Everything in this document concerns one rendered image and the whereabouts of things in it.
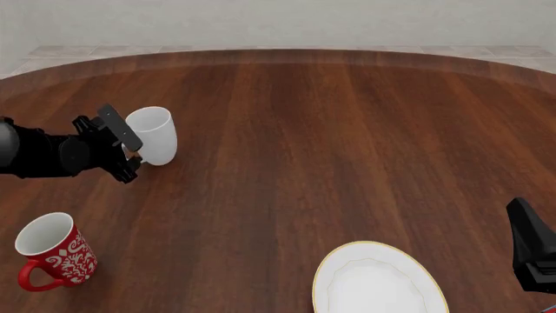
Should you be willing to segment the white plate with gold rim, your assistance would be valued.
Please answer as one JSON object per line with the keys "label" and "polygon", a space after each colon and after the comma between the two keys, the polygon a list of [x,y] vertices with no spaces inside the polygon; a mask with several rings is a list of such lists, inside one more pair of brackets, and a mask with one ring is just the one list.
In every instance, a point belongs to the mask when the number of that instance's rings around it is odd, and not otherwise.
{"label": "white plate with gold rim", "polygon": [[314,313],[450,313],[440,286],[413,257],[379,242],[329,252],[314,274]]}

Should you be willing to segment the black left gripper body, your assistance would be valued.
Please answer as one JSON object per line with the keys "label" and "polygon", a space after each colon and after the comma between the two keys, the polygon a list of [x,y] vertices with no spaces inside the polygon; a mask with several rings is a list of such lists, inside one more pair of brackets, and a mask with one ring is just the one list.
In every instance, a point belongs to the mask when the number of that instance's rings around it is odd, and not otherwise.
{"label": "black left gripper body", "polygon": [[122,147],[121,127],[112,129],[100,117],[89,119],[79,116],[72,122],[77,138],[89,147],[89,163],[86,170],[100,168],[111,174],[118,182],[127,184],[137,178],[142,164],[141,156],[128,157]]}

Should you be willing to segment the red mug with white pattern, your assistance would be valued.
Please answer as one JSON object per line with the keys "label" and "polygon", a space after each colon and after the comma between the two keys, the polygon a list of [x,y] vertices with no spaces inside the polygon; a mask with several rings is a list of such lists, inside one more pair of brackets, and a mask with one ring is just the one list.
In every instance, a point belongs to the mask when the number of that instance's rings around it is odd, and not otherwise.
{"label": "red mug with white pattern", "polygon": [[[85,283],[98,265],[73,218],[62,212],[49,213],[28,223],[17,235],[15,249],[27,257],[18,273],[18,284],[31,292]],[[33,285],[30,274],[35,269],[43,270],[53,281],[44,286]]]}

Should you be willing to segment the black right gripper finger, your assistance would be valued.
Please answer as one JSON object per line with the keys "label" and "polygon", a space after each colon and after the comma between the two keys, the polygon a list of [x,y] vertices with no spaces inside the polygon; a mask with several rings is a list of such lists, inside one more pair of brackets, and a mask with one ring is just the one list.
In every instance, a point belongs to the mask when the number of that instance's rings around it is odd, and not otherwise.
{"label": "black right gripper finger", "polygon": [[542,221],[532,206],[523,198],[515,197],[506,206],[512,239],[513,267],[526,263],[545,263],[556,268],[556,231]]}

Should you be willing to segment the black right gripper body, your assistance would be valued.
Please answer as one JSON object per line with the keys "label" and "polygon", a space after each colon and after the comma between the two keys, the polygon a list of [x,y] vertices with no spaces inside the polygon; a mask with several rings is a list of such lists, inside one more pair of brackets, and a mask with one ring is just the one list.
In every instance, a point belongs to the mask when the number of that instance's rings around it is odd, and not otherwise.
{"label": "black right gripper body", "polygon": [[524,291],[556,294],[556,254],[539,260],[514,254],[513,273]]}

